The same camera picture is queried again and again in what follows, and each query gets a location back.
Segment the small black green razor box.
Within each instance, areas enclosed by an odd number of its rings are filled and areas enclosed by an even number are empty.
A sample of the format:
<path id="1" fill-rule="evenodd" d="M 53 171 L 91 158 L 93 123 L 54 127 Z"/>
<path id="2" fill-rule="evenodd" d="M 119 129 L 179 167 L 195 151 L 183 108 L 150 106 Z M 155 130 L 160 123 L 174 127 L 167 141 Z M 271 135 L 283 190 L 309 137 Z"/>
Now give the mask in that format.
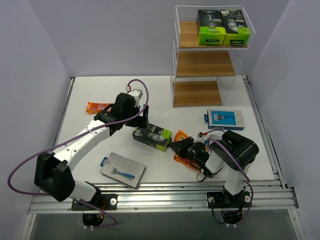
<path id="1" fill-rule="evenodd" d="M 146 128 L 137 127 L 132 133 L 132 138 L 135 141 L 165 152 L 172 140 L 172 132 L 149 123 Z"/>

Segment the black green razor pack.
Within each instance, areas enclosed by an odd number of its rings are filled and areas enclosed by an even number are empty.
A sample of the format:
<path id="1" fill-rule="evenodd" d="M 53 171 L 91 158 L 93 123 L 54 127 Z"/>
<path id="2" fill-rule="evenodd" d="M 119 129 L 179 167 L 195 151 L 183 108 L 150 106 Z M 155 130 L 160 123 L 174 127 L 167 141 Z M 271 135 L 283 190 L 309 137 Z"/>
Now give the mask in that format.
<path id="1" fill-rule="evenodd" d="M 226 30 L 219 10 L 199 9 L 197 11 L 196 27 L 200 46 L 223 45 Z"/>

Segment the tall green black razor box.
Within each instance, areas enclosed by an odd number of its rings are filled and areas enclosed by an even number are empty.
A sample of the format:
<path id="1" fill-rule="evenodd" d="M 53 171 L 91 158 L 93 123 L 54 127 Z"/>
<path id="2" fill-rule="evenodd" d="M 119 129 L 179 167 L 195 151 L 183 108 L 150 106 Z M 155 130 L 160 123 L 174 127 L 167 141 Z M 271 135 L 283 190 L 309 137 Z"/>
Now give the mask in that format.
<path id="1" fill-rule="evenodd" d="M 223 46 L 246 46 L 251 36 L 243 12 L 237 10 L 220 10 L 225 37 Z"/>

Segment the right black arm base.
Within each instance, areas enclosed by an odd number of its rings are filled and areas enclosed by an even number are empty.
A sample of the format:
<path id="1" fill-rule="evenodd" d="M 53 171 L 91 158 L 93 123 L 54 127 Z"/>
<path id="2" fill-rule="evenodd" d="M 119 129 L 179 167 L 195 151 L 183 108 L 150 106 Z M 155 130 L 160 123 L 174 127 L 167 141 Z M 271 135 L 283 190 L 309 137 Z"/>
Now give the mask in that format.
<path id="1" fill-rule="evenodd" d="M 242 191 L 236 195 L 229 192 L 207 192 L 208 207 L 214 209 L 248 208 L 251 204 L 251 196 L 248 191 Z"/>

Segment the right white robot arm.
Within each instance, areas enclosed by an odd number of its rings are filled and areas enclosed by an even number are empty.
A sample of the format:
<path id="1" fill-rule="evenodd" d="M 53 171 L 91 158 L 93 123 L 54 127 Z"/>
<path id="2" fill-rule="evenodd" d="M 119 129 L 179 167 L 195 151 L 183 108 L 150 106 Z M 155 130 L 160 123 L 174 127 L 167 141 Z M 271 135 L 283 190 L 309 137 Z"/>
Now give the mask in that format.
<path id="1" fill-rule="evenodd" d="M 213 178 L 227 169 L 222 200 L 232 207 L 240 201 L 240 194 L 250 183 L 248 170 L 260 149 L 254 141 L 234 131 L 221 132 L 221 136 L 200 132 L 198 139 L 182 136 L 168 146 L 175 152 L 174 158 L 178 162 L 198 171 L 205 178 Z"/>

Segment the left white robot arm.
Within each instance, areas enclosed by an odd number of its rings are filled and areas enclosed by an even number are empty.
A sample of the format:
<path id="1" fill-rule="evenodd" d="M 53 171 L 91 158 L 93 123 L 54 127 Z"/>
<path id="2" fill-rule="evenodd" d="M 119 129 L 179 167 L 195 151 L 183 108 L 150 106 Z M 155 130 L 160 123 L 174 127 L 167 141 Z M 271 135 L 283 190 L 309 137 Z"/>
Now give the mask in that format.
<path id="1" fill-rule="evenodd" d="M 144 104 L 144 109 L 140 109 L 142 96 L 140 89 L 118 94 L 115 102 L 97 113 L 76 139 L 40 154 L 36 161 L 35 185 L 58 202 L 80 199 L 88 209 L 97 209 L 101 203 L 98 188 L 87 181 L 74 180 L 72 171 L 95 146 L 123 126 L 147 125 L 149 106 Z"/>

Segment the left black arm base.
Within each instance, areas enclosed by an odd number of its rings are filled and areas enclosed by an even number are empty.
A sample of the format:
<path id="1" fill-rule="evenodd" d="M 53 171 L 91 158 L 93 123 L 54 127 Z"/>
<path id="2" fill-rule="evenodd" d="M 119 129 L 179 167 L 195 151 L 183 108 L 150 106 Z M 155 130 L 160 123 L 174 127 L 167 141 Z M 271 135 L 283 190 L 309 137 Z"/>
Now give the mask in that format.
<path id="1" fill-rule="evenodd" d="M 114 193 L 99 194 L 98 196 L 94 196 L 93 199 L 89 202 L 89 204 L 104 211 L 113 211 L 117 209 L 118 195 Z M 95 211 L 96 209 L 91 206 L 87 206 L 84 203 L 80 203 L 77 200 L 73 200 L 71 210 Z"/>

